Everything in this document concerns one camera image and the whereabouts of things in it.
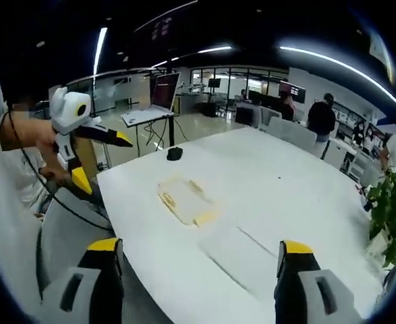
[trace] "gray pants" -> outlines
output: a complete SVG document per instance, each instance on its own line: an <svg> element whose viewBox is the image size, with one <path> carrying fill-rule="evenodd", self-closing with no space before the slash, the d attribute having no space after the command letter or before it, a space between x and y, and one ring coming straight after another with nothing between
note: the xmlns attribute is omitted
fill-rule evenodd
<svg viewBox="0 0 396 324"><path fill-rule="evenodd" d="M86 200L94 206L104 209L105 204L103 203L102 194L100 188L98 187L98 184L90 181L90 186L92 189L92 194L87 194L85 191L79 189L79 187L77 187L71 180L66 181L63 185L63 187L69 190L75 197L81 200ZM55 194L58 189L60 189L60 186L58 186L55 181L48 181L47 187L52 194ZM48 194L46 199L40 205L39 213L45 214L47 212L48 206L51 203L52 199L52 196Z"/></svg>

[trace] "green plant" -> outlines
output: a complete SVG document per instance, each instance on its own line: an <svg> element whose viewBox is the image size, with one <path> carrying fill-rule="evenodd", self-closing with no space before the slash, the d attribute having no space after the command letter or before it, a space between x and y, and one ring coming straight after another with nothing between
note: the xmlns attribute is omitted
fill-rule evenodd
<svg viewBox="0 0 396 324"><path fill-rule="evenodd" d="M372 221L370 223L369 238L373 239L385 230L388 233L388 245L384 251L387 267L396 264L396 173L387 171L385 179L378 186L372 188L367 198L372 202Z"/></svg>

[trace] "computer mouse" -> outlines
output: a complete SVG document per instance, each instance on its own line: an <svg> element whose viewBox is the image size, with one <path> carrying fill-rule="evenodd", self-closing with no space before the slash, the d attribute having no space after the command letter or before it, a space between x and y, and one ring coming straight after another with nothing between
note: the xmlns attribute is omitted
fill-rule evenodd
<svg viewBox="0 0 396 324"><path fill-rule="evenodd" d="M176 161L180 160L181 156L183 155L183 149L180 147L173 147L168 150L167 159L169 161Z"/></svg>

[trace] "laptop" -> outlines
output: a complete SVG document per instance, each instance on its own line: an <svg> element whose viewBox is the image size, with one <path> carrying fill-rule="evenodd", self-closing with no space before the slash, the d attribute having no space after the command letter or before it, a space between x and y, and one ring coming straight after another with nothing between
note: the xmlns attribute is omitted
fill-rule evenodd
<svg viewBox="0 0 396 324"><path fill-rule="evenodd" d="M141 106L121 115L127 127L172 116L173 99L177 91L179 73L158 76L152 93L151 105Z"/></svg>

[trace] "white robot device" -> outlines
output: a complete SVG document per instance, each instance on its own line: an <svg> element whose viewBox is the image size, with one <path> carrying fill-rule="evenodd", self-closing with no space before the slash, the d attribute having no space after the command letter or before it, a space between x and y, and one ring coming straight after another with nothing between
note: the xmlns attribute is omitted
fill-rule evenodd
<svg viewBox="0 0 396 324"><path fill-rule="evenodd" d="M68 170L72 182L88 194L90 182L73 146L73 137L89 138L115 146L133 146L125 134L110 130L90 117L91 97L85 93L67 92L58 88L51 100L51 122L57 136L55 152L61 166Z"/></svg>

